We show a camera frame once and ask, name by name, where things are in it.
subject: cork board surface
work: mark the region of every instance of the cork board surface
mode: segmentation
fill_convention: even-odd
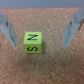
[[[13,47],[0,31],[0,84],[84,84],[84,25],[67,48],[66,23],[79,8],[0,9],[17,35]],[[42,53],[26,54],[26,31],[42,32]]]

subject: speckled tabletop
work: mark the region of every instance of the speckled tabletop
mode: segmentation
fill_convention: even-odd
[[[0,9],[18,39],[13,47],[0,32],[0,84],[84,84],[84,25],[67,48],[66,23],[79,8]],[[42,53],[26,54],[26,31],[42,32]]]

